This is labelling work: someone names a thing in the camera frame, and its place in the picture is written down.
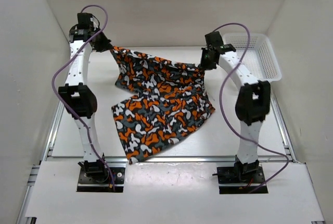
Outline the orange camouflage patterned shorts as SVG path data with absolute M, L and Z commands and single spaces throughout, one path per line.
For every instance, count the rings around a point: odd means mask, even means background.
M 198 64 L 117 46 L 110 52 L 119 68 L 116 87 L 133 93 L 111 108 L 129 164 L 178 144 L 214 113 Z

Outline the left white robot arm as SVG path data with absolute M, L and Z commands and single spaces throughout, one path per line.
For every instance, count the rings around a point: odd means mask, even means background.
M 87 177 L 97 182 L 104 182 L 109 177 L 109 169 L 104 164 L 104 153 L 98 143 L 95 127 L 97 98 L 87 85 L 89 58 L 92 52 L 105 52 L 112 48 L 111 41 L 100 33 L 90 42 L 88 39 L 100 30 L 99 20 L 90 13 L 77 14 L 78 23 L 69 31 L 71 58 L 68 75 L 63 86 L 58 88 L 60 97 L 81 119 L 70 110 L 80 133 L 83 147 L 83 161 L 79 163 Z

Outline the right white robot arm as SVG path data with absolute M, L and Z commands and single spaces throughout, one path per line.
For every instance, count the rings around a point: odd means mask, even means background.
M 234 163 L 234 177 L 246 182 L 259 168 L 258 142 L 260 129 L 270 111 L 271 85 L 254 76 L 237 56 L 231 44 L 224 44 L 219 32 L 205 35 L 200 67 L 212 70 L 220 66 L 230 73 L 238 89 L 235 113 L 240 121 L 240 143 Z

